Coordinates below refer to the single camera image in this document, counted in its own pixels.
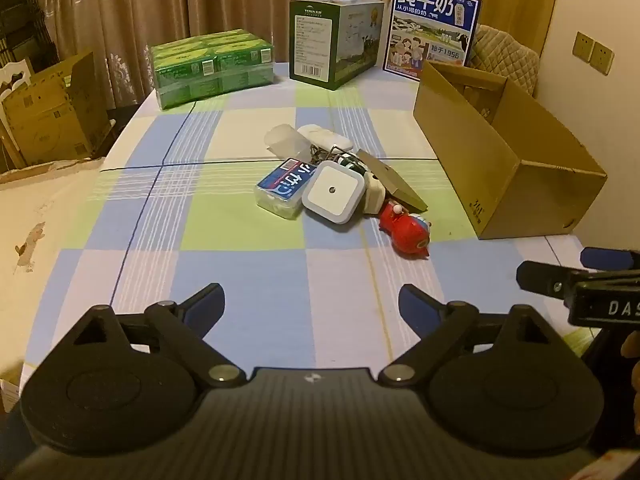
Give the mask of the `person's right hand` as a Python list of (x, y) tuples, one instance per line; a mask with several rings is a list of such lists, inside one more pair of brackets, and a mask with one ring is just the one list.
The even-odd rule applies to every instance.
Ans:
[(635, 330), (630, 333), (620, 348), (620, 355), (634, 361), (634, 367), (630, 373), (630, 384), (634, 389), (634, 432), (640, 434), (640, 332)]

